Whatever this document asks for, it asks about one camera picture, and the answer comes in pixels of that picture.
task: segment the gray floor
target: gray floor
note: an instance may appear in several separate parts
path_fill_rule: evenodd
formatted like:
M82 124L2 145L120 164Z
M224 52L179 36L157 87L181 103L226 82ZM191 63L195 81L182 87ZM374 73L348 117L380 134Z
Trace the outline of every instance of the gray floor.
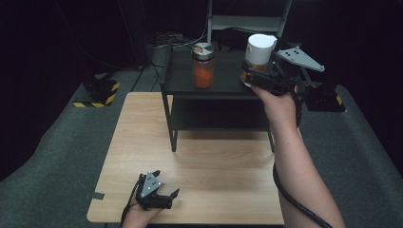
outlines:
M163 52L154 51L155 65L163 64ZM125 95L133 86L158 92L155 70L161 72L148 66L135 86L140 72L115 73L121 86L111 106L66 105L32 158L0 183L0 227L105 227L86 219L87 194L95 189ZM347 114L304 107L300 129L317 168L349 227L403 227L402 179L348 91L340 86L337 93Z

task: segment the black shelf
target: black shelf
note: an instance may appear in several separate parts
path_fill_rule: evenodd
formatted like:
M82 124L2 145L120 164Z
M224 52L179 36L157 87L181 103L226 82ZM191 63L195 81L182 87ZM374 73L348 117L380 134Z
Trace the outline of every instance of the black shelf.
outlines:
M173 130L269 130L260 100L174 98L171 118Z
M160 87L172 151L176 151L179 130L270 132L263 103L240 80L244 55L240 50L216 51L213 84L197 88L190 51L174 51L168 45ZM173 95L171 106L168 95Z

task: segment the black cable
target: black cable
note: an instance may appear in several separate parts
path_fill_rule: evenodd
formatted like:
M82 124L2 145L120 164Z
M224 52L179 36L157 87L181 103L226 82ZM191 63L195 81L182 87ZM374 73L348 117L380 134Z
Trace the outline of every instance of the black cable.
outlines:
M290 194L288 194L288 192L285 190L284 186L282 186L282 184L279 180L276 165L273 165L273 179L275 181L276 187L278 188L279 192L284 196L284 198L286 200L288 200L291 204L293 204L301 213L303 213L309 219L314 221L320 227L332 228L332 226L329 223L327 223L325 220L323 220L321 217L319 217L317 214L315 214L308 208L304 207L296 199L294 199Z
M140 72L139 77L137 77L136 82L134 82L133 87L131 87L130 92L133 92L134 86L136 86L136 84L139 82L139 79L142 77L143 72L144 72L145 67L142 69L142 71Z
M130 207L132 207L132 206L137 204L137 202L136 202L136 203L130 205L130 203L131 203L131 201L133 199L134 193L136 192L136 189L139 186L139 181L140 180L137 180L136 184L134 184L133 190L131 191L130 197L128 198L127 205L126 205L124 211L122 212L120 227L122 227L124 225L125 217L127 215L128 210L130 209Z
M153 65L153 66L154 66L155 73L157 74L157 78L155 79L154 85L151 87L151 92L154 89L154 86L158 83L158 81L161 80L160 74L158 73L158 70L155 68L155 65Z

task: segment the wooden table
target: wooden table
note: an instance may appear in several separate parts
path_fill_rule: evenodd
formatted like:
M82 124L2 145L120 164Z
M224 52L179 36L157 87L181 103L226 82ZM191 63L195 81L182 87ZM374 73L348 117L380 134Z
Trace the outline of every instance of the wooden table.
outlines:
M87 218L119 222L141 173L161 170L160 195L181 191L152 223L283 224L267 132L182 131L171 152L161 93L125 99Z

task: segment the black background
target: black background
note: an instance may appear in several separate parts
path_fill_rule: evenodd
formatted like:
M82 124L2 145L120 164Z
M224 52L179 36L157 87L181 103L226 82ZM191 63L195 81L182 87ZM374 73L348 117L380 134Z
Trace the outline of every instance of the black background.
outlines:
M72 7L74 2L86 9L86 15L101 13L104 19L99 19L97 26L92 26L95 24L88 18L74 24L73 20L79 20L74 15L80 15ZM201 35L207 1L146 2L146 29L181 32L194 38ZM60 6L75 26L75 35L66 26L56 1L0 3L1 180L31 157L82 82L86 71L79 59L84 59L90 73L133 65L116 1L71 1L68 6L64 3ZM229 14L248 10L241 7L241 1L232 0L221 0L220 7L218 11ZM400 174L402 22L403 6L399 0L321 1L302 45L326 66L323 75L313 72L312 77L317 81L334 77L347 87ZM83 57L82 49L113 66Z

